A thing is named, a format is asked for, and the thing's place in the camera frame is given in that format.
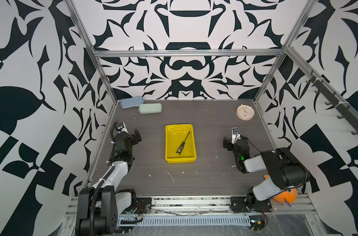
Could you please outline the black yellow screwdriver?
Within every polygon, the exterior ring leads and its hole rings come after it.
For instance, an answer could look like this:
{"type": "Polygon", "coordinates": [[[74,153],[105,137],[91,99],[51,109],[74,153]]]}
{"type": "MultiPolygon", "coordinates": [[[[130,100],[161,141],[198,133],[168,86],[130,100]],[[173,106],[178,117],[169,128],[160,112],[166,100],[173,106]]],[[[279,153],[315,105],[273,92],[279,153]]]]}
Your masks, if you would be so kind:
{"type": "Polygon", "coordinates": [[[187,134],[186,138],[184,139],[184,141],[178,147],[177,152],[176,152],[177,155],[181,155],[181,153],[182,153],[182,151],[184,149],[184,146],[185,146],[185,142],[186,142],[186,140],[187,140],[189,135],[190,135],[190,131],[188,132],[188,134],[187,134]]]}

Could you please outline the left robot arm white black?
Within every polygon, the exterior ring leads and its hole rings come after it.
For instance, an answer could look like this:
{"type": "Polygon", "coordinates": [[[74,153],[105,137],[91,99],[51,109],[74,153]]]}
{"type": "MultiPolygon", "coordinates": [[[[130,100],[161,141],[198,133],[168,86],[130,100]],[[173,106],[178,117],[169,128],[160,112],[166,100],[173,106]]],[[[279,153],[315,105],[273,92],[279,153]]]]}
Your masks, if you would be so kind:
{"type": "Polygon", "coordinates": [[[132,231],[143,219],[135,217],[126,227],[119,216],[134,213],[137,195],[134,189],[117,190],[122,179],[129,173],[134,157],[133,146],[142,141],[138,130],[130,134],[124,122],[116,121],[110,137],[112,150],[107,161],[107,172],[91,187],[81,190],[78,196],[75,234],[78,236],[104,236],[132,231]]]}

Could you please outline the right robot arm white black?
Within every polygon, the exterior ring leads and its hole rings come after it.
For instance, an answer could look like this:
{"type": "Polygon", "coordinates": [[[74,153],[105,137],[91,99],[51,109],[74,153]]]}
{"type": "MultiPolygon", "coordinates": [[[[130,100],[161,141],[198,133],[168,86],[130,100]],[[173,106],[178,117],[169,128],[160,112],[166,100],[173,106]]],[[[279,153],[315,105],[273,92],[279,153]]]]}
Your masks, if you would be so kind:
{"type": "Polygon", "coordinates": [[[244,197],[231,197],[235,213],[270,211],[271,199],[289,189],[310,181],[308,169],[286,147],[262,151],[251,157],[249,139],[245,136],[223,138],[223,147],[233,152],[237,169],[243,174],[266,170],[268,177],[250,188],[244,197]]]}

